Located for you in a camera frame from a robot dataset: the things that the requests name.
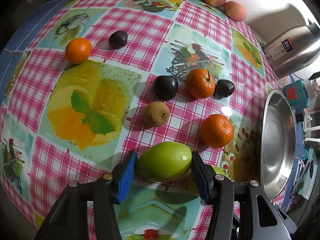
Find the brown kiwi fruit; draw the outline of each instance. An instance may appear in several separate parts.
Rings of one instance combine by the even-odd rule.
[[[147,105],[143,112],[143,120],[151,127],[164,125],[170,116],[167,105],[163,102],[155,101]]]

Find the metal basin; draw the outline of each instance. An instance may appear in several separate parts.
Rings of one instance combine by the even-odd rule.
[[[269,198],[276,197],[287,183],[294,160],[296,132],[292,111],[279,90],[273,90],[258,126],[262,128],[260,183]]]

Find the thermos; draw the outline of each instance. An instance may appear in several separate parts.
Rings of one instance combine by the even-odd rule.
[[[275,73],[283,78],[310,65],[319,56],[320,28],[311,22],[290,28],[268,42],[263,51]]]

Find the table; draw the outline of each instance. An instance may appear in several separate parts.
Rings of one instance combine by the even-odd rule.
[[[290,82],[273,72],[260,36],[200,0],[63,0],[62,6],[51,9],[54,15],[39,21],[47,19],[41,29],[31,30],[33,39],[26,42],[31,35],[26,36],[14,50],[19,61],[0,108],[1,181],[32,224],[41,225],[69,181],[94,181],[129,150],[140,155],[162,141],[185,143],[199,151],[205,163],[224,169],[230,179],[250,180],[251,174],[243,171],[251,163],[243,156],[254,149],[258,116],[268,93]],[[108,50],[108,37],[120,29],[129,34],[126,47]],[[65,60],[64,48],[76,37],[90,40],[92,54],[90,61],[73,68]],[[200,59],[208,63],[197,62]],[[12,58],[3,63],[12,65]],[[235,92],[221,100],[195,100],[184,86],[195,67],[209,68],[216,81],[231,80]],[[155,100],[152,82],[161,74],[174,75],[180,86],[176,97],[166,102],[171,112],[168,123],[149,128],[142,112]],[[71,102],[75,91],[100,121],[112,122],[113,132],[93,133],[81,122],[87,112],[75,111]],[[209,148],[199,138],[201,121],[213,113],[226,115],[236,131],[224,149]],[[10,138],[15,160],[9,168],[4,164]],[[281,206],[284,194],[285,189],[273,201]],[[115,210],[128,240],[141,239],[146,229],[158,229],[161,239],[204,238],[211,217],[210,207],[189,191],[186,177],[161,184],[136,176],[128,198]],[[235,212],[239,214],[237,203]],[[92,204],[88,223],[90,239],[95,239]]]

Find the metal screw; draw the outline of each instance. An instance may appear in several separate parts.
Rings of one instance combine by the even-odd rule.
[[[258,183],[256,180],[251,180],[251,181],[250,181],[250,185],[251,185],[252,187],[257,187],[257,186],[259,186],[259,183]]]
[[[112,179],[112,174],[111,173],[104,174],[103,178],[106,180]]]
[[[217,180],[224,180],[224,176],[223,176],[222,174],[217,174],[217,175],[215,176],[215,178],[216,178]]]
[[[72,181],[69,182],[69,186],[70,187],[75,187],[77,185],[78,185],[78,181],[76,181],[76,180],[72,180]]]

